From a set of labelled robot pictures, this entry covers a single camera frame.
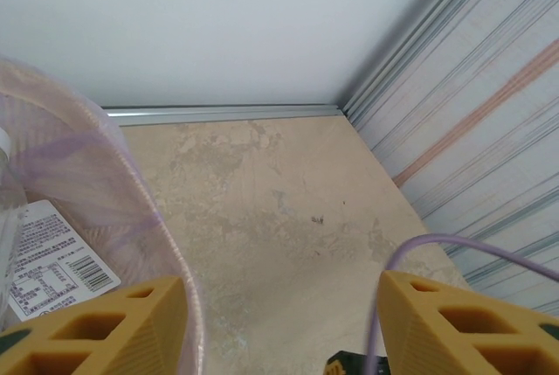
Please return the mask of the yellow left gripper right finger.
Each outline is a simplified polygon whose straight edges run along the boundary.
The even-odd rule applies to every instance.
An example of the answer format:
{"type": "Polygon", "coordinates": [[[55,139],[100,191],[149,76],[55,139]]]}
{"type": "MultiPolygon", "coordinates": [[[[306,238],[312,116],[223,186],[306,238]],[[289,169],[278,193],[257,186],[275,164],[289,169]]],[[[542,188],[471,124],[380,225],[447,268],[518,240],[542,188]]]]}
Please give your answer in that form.
{"type": "Polygon", "coordinates": [[[559,375],[559,319],[384,271],[377,312],[392,375],[559,375]]]}

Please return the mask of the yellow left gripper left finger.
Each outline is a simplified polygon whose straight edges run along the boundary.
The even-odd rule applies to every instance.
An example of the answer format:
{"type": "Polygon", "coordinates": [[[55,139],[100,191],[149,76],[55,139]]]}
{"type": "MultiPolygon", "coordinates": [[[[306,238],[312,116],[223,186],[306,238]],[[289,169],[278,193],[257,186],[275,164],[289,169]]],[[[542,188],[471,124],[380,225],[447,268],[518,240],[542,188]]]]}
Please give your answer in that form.
{"type": "Polygon", "coordinates": [[[10,327],[0,375],[177,375],[187,320],[180,277],[145,281],[10,327]]]}

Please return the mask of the aluminium rear frame rail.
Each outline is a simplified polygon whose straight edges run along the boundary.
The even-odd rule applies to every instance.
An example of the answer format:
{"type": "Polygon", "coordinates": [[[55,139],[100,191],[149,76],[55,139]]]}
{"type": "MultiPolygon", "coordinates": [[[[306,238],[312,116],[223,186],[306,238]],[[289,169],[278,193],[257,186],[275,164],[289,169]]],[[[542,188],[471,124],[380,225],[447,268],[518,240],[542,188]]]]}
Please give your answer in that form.
{"type": "Polygon", "coordinates": [[[343,115],[336,105],[321,104],[105,108],[104,111],[122,127],[343,115]]]}

